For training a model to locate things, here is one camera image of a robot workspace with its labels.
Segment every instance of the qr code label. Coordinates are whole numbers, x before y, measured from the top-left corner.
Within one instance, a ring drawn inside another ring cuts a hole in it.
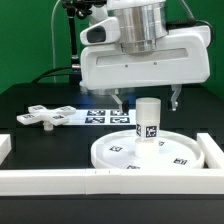
[[[62,111],[70,111],[72,109],[70,107],[61,107],[60,110],[62,110]]]
[[[157,136],[156,126],[146,127],[146,138],[155,138],[156,136]]]
[[[87,112],[87,116],[105,116],[106,111],[105,110],[89,110]]]
[[[128,170],[131,170],[131,169],[140,169],[140,167],[133,166],[133,165],[128,165],[126,169],[128,169]]]
[[[130,123],[129,117],[111,117],[110,118],[111,124],[128,124]]]
[[[141,137],[141,125],[139,125],[139,124],[136,125],[136,133],[138,136]]]
[[[27,114],[27,115],[23,115],[23,118],[31,119],[31,118],[34,118],[34,116],[32,114]]]
[[[86,124],[104,124],[105,118],[104,117],[87,117]]]
[[[120,152],[122,150],[121,147],[118,147],[118,146],[113,146],[109,149],[110,151],[113,151],[113,152]]]
[[[163,146],[165,142],[159,142],[159,146]]]
[[[179,164],[179,165],[186,165],[187,164],[187,160],[176,158],[174,160],[174,163]]]
[[[128,113],[122,113],[119,110],[111,110],[110,115],[111,116],[128,116],[129,114]]]
[[[56,119],[56,120],[59,120],[59,119],[63,119],[63,118],[65,118],[65,117],[62,116],[62,115],[56,115],[56,116],[54,116],[53,118]]]
[[[42,109],[45,109],[44,107],[42,106],[36,106],[36,107],[33,107],[34,110],[42,110]]]

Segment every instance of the white cylindrical vial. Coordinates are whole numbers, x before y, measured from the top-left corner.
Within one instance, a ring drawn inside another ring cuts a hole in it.
[[[156,139],[160,124],[161,100],[140,98],[136,100],[136,134],[142,140]]]
[[[136,100],[135,155],[141,159],[150,159],[159,154],[158,132],[160,124],[161,101],[156,98]]]

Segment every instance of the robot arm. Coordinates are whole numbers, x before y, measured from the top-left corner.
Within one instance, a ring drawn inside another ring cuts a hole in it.
[[[210,75],[207,26],[167,30],[166,0],[107,0],[113,16],[84,30],[84,85],[90,90],[181,85]]]

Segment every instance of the white circular dish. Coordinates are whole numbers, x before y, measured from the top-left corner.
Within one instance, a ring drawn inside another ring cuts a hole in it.
[[[173,132],[159,131],[158,153],[147,159],[135,155],[136,130],[101,137],[91,147],[95,168],[160,169],[203,168],[204,153],[197,142]]]

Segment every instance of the metal cylinder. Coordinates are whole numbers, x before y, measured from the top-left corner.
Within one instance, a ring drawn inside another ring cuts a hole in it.
[[[167,35],[165,2],[113,11],[119,20],[122,51],[127,54],[156,49],[156,39]]]

